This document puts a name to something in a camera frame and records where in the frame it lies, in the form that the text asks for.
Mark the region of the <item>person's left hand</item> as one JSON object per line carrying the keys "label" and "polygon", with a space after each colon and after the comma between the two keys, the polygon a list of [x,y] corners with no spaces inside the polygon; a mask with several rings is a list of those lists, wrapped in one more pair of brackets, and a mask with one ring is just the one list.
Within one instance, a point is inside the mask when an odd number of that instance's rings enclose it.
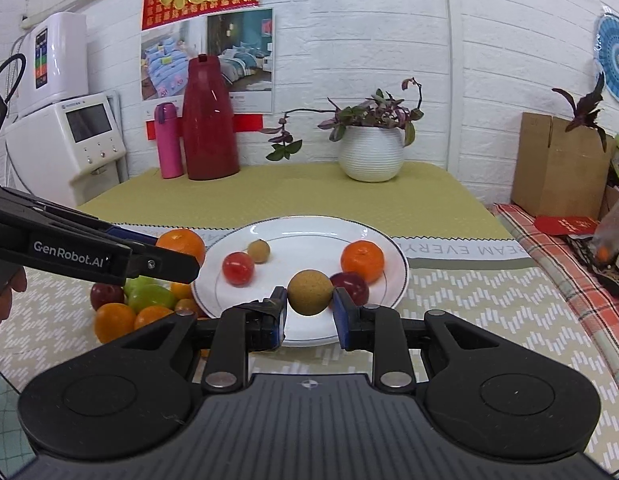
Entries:
{"label": "person's left hand", "polygon": [[0,292],[0,326],[9,318],[12,307],[12,296],[14,296],[15,292],[18,292],[18,294],[25,292],[26,286],[28,286],[28,280],[26,279],[25,270],[20,268]]}

